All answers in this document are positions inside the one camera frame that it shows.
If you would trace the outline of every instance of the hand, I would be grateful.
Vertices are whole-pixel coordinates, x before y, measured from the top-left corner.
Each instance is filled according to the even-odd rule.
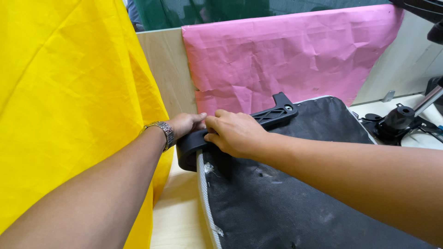
[[[166,121],[166,123],[174,131],[174,143],[177,141],[177,139],[188,134],[189,132],[206,128],[205,123],[203,123],[203,120],[205,120],[205,118],[206,118],[206,113],[202,114],[180,113],[179,115],[175,116],[173,119]]]
[[[263,144],[269,134],[252,116],[225,110],[217,110],[215,117],[208,116],[206,125],[210,133],[205,136],[205,140],[239,158],[253,158],[253,153],[257,152],[258,146]]]

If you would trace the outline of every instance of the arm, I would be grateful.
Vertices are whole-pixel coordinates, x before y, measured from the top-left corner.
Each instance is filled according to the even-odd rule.
[[[206,125],[218,135],[205,140],[222,151],[272,166],[374,219],[443,246],[443,151],[293,138],[268,133],[251,116],[224,110],[207,117]]]
[[[206,114],[167,123],[175,139],[204,128]],[[114,155],[45,195],[0,236],[0,248],[123,248],[165,147],[149,127]]]

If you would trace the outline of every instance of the left hand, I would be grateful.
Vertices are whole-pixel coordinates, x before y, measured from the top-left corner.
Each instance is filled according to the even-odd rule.
[[[180,113],[173,119],[166,121],[166,123],[174,130],[174,144],[180,137],[197,130],[206,128],[203,120],[206,118],[206,113],[202,114],[188,114]]]

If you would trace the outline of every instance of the black fabric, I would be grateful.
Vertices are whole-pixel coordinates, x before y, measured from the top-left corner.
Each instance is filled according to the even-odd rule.
[[[337,98],[304,101],[297,108],[298,117],[270,132],[373,144]],[[214,223],[223,231],[223,249],[435,248],[267,165],[218,148],[204,151],[203,160],[214,167],[206,174],[208,200]]]

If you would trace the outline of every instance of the metal bracket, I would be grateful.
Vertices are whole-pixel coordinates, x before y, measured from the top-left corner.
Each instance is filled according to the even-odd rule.
[[[395,91],[394,91],[394,90],[389,91],[389,92],[385,95],[385,97],[381,100],[381,102],[386,103],[386,102],[391,101],[392,98],[394,98],[394,94],[395,94]]]

